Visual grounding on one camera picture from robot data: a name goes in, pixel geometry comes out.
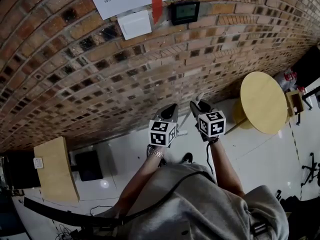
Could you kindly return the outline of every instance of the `office chair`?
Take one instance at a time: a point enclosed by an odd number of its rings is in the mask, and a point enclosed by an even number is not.
[[[320,171],[320,164],[315,162],[314,153],[310,153],[310,156],[312,157],[311,167],[305,166],[305,165],[302,166],[302,169],[307,168],[308,170],[310,170],[310,173],[309,173],[308,177],[306,178],[305,182],[301,183],[301,187],[306,185],[308,181],[309,181],[309,183],[311,183],[315,177],[317,177],[317,183],[318,183],[318,186],[320,186],[320,173],[318,172],[317,175],[314,174],[316,171]]]

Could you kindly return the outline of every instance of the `white light switch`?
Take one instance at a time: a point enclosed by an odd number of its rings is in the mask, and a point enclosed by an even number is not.
[[[138,11],[118,18],[118,23],[125,40],[142,36],[152,31],[147,10]]]
[[[41,157],[35,157],[33,159],[33,164],[35,169],[42,169],[44,167],[44,163]]]

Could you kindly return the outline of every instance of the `gray shirt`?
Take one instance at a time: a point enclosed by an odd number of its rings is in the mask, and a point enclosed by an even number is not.
[[[145,185],[128,215],[155,204],[181,178],[197,171],[207,172],[207,168],[195,163],[163,166]],[[197,174],[184,180],[159,208],[119,228],[118,236],[130,240],[247,240],[254,218],[268,222],[265,239],[288,238],[286,214],[266,186],[241,198]]]

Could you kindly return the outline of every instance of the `person's arm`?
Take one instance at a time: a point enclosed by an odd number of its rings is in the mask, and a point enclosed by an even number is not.
[[[157,146],[156,150],[165,154],[165,148]],[[158,169],[161,158],[149,155],[133,178],[125,186],[118,202],[111,209],[99,214],[100,217],[115,217],[117,214],[126,215],[136,202],[140,192]]]
[[[210,145],[217,185],[237,196],[245,195],[240,179],[232,167],[220,140]]]

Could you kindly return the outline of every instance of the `wooden table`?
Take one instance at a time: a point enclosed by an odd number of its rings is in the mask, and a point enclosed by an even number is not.
[[[279,84],[268,74],[248,74],[240,90],[240,102],[245,118],[236,121],[228,134],[241,125],[252,125],[265,134],[276,134],[286,123],[287,101]]]
[[[58,137],[34,147],[34,156],[42,158],[37,169],[43,198],[54,202],[77,203],[78,191],[72,176],[66,140]]]

